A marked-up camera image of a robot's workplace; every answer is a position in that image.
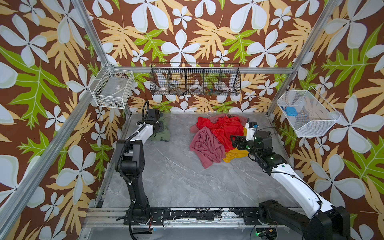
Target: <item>green cloth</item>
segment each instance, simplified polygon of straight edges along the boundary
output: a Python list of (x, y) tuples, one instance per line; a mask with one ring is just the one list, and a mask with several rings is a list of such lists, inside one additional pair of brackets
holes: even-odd
[(169, 141), (170, 133), (168, 130), (168, 119), (165, 117), (161, 117), (159, 119), (159, 122), (161, 122), (161, 121), (163, 121), (164, 131), (157, 132), (156, 136), (150, 137), (149, 140), (151, 140), (151, 141), (164, 141), (164, 142)]

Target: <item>red cloth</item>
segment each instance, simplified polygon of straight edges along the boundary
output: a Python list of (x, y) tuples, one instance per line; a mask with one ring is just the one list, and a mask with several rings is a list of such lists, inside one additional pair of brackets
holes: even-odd
[(224, 146), (219, 143), (207, 127), (203, 127), (197, 132), (189, 145), (189, 149), (200, 158), (204, 168), (210, 167), (213, 162), (220, 163), (225, 158)]
[(199, 117), (196, 126), (199, 129), (207, 127), (217, 137), (217, 140), (224, 145), (225, 151), (229, 152), (232, 149), (231, 135), (243, 136), (243, 125), (238, 117), (222, 117), (216, 123), (212, 123), (207, 118)]
[[(225, 116), (228, 116), (229, 118), (238, 117), (240, 119), (240, 122), (243, 125), (243, 127), (245, 127), (245, 123), (247, 123), (249, 121), (248, 118), (245, 118), (243, 116), (234, 115), (234, 114), (226, 114), (226, 113), (217, 114), (217, 115), (209, 117), (207, 119), (209, 119), (212, 123), (216, 123), (217, 120), (219, 120), (220, 118), (225, 117)], [(196, 125), (193, 125), (190, 128), (191, 133), (197, 133), (198, 131), (199, 131), (199, 128)]]

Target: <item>floral backdrop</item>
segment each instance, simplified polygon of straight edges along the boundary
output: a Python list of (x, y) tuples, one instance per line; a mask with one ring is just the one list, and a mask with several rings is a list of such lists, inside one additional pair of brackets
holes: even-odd
[[(290, 67), (327, 1), (92, 0), (84, 1), (115, 66), (240, 63)], [(264, 112), (284, 74), (246, 74), (237, 96), (152, 96), (149, 74), (135, 74), (132, 111), (145, 100), (165, 112)]]
[[(100, 69), (69, 0), (0, 0), (0, 209), (60, 131)], [(77, 239), (124, 123), (84, 112), (8, 239)]]
[(344, 1), (290, 84), (314, 87), (325, 108), (340, 112), (325, 136), (296, 137), (279, 108), (271, 115), (296, 172), (346, 208), (356, 240), (384, 236), (383, 14), (382, 0)]

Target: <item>white wire basket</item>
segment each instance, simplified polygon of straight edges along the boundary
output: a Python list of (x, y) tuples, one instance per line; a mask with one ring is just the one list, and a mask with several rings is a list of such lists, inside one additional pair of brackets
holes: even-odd
[(313, 87), (308, 90), (287, 91), (277, 100), (277, 104), (280, 108), (296, 109), (297, 116), (289, 116), (283, 110), (282, 112), (298, 137), (324, 136), (341, 117), (341, 114)]
[(133, 86), (133, 72), (110, 68), (101, 77), (92, 92), (97, 106), (124, 109)]

